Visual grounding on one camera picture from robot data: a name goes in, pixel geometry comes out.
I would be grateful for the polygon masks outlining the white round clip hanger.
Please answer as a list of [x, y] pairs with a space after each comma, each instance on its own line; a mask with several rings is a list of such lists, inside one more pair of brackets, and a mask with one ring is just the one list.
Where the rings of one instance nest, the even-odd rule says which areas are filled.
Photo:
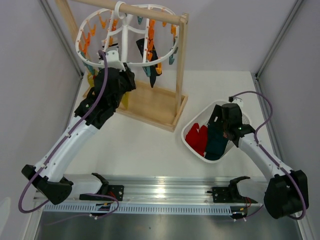
[[[102, 68], [105, 61], [92, 62], [87, 58], [88, 47], [91, 37], [96, 35], [96, 25], [90, 27], [90, 20], [98, 17], [103, 30], [106, 30], [106, 37], [118, 37], [119, 60], [128, 67], [147, 67], [162, 63], [170, 59], [178, 49], [178, 39], [180, 31], [180, 17], [167, 7], [157, 4], [136, 4], [128, 5], [123, 1], [113, 4], [105, 4], [101, 8], [90, 14], [80, 25], [76, 39], [75, 50], [81, 61], [92, 68]], [[171, 24], [171, 34], [173, 35], [173, 46], [164, 56], [159, 56], [158, 60], [147, 61], [147, 51], [151, 51], [154, 45], [155, 21]], [[129, 32], [143, 36], [144, 47], [141, 62], [128, 62]]]

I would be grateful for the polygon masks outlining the yellow sock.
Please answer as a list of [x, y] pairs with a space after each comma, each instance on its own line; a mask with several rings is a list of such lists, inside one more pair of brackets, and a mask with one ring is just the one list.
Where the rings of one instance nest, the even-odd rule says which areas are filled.
[[129, 107], [129, 98], [130, 98], [130, 92], [126, 92], [122, 96], [121, 104], [123, 105], [125, 110], [127, 110]]
[[92, 88], [95, 86], [95, 79], [96, 79], [97, 75], [92, 74], [91, 72], [87, 73], [87, 82], [89, 84], [89, 87]]

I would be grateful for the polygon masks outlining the teal clothespin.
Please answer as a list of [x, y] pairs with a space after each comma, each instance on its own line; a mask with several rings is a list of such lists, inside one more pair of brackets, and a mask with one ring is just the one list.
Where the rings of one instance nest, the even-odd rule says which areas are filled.
[[144, 73], [146, 74], [146, 76], [147, 76], [148, 78], [150, 78], [151, 75], [152, 75], [151, 66], [143, 66], [142, 68], [143, 68], [143, 71], [144, 71]]

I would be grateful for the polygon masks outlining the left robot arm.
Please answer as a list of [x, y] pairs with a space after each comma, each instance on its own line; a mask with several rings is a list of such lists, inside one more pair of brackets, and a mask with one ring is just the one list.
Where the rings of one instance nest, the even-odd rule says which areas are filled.
[[71, 122], [51, 150], [35, 165], [25, 165], [21, 172], [47, 201], [61, 204], [71, 195], [82, 200], [108, 196], [109, 183], [98, 173], [74, 180], [65, 177], [65, 171], [82, 146], [110, 119], [125, 93], [136, 89], [135, 75], [126, 63], [121, 67], [110, 62], [99, 71], [87, 97], [74, 112]]

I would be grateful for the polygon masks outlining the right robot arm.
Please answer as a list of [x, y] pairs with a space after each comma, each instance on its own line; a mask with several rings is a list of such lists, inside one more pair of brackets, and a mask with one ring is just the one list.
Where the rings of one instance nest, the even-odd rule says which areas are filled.
[[247, 197], [261, 203], [274, 219], [303, 219], [309, 207], [306, 174], [302, 170], [293, 170], [276, 155], [268, 152], [258, 140], [257, 130], [250, 124], [244, 124], [242, 117], [238, 104], [217, 104], [208, 123], [254, 162], [265, 177], [267, 185], [248, 176], [234, 178], [230, 181], [229, 198], [239, 202]]

